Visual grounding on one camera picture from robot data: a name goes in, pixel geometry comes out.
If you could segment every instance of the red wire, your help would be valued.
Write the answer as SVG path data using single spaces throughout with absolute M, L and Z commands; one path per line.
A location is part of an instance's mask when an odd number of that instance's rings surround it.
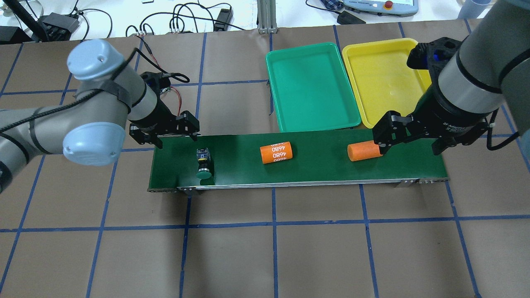
M 153 58 L 153 60 L 155 60 L 155 63 L 156 63 L 160 68 L 162 68 L 162 67 L 160 66 L 160 64 L 158 64 L 158 61 L 156 60 L 155 56 L 154 56 L 153 54 L 150 54 L 150 55 L 151 55 L 151 57 Z M 182 108 L 182 96 L 180 95 L 179 90 L 177 90 L 175 87 L 171 86 L 171 89 L 172 89 L 173 91 L 175 91 L 176 95 L 177 95 L 178 98 L 179 98 L 179 112 L 176 114 L 177 116 L 179 116 L 179 115 L 180 115 L 180 109 Z

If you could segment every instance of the green button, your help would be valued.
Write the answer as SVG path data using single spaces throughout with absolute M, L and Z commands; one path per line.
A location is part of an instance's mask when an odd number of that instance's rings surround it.
M 208 179 L 211 177 L 211 173 L 208 170 L 199 170 L 196 176 L 199 179 Z

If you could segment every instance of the yellow tray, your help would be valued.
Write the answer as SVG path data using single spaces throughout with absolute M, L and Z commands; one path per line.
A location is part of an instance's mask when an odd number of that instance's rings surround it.
M 373 128 L 389 110 L 410 114 L 431 85 L 429 71 L 407 66 L 410 50 L 417 44 L 414 39 L 401 38 L 349 45 L 342 50 L 361 119 L 367 128 Z

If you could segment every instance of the orange cylinder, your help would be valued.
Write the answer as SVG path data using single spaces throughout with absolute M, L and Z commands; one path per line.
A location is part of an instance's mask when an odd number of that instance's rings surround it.
M 379 145 L 374 141 L 366 141 L 348 145 L 348 157 L 351 161 L 360 161 L 383 156 L 379 153 Z
M 283 142 L 260 147 L 261 161 L 266 163 L 288 160 L 293 158 L 290 142 Z

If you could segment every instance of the green conveyor belt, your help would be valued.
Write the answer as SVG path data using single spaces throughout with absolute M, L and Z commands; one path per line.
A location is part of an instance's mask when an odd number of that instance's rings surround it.
M 347 145 L 372 138 L 368 129 L 319 132 L 163 138 L 155 149 L 149 191 L 270 186 L 336 185 L 447 179 L 444 161 L 434 156 L 430 139 L 400 144 L 383 157 L 348 159 Z M 260 146 L 290 141 L 293 159 L 262 164 Z M 196 178 L 196 149 L 208 147 L 214 176 Z

